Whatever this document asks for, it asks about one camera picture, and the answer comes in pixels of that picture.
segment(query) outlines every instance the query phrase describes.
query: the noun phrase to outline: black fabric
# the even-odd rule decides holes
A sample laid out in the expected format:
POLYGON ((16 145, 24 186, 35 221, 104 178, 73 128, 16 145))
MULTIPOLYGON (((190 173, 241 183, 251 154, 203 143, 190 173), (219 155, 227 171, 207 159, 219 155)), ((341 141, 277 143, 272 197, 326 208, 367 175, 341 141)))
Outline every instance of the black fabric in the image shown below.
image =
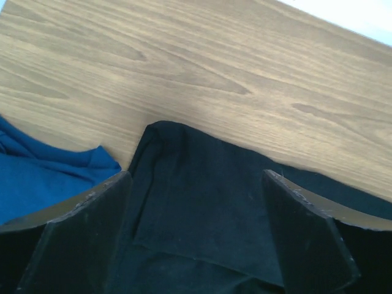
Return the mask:
POLYGON ((110 293, 282 292, 262 195, 266 169, 392 219, 391 203, 365 192, 191 127, 157 122, 146 128, 129 168, 129 239, 110 293))

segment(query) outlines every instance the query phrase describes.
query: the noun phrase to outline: wooden table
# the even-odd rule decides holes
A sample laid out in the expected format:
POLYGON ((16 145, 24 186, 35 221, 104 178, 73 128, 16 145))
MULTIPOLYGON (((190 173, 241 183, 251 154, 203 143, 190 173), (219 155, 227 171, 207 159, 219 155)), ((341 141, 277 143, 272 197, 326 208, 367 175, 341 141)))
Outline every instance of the wooden table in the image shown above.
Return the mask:
POLYGON ((392 199, 392 48, 273 0, 8 0, 0 113, 126 168, 170 119, 392 199))

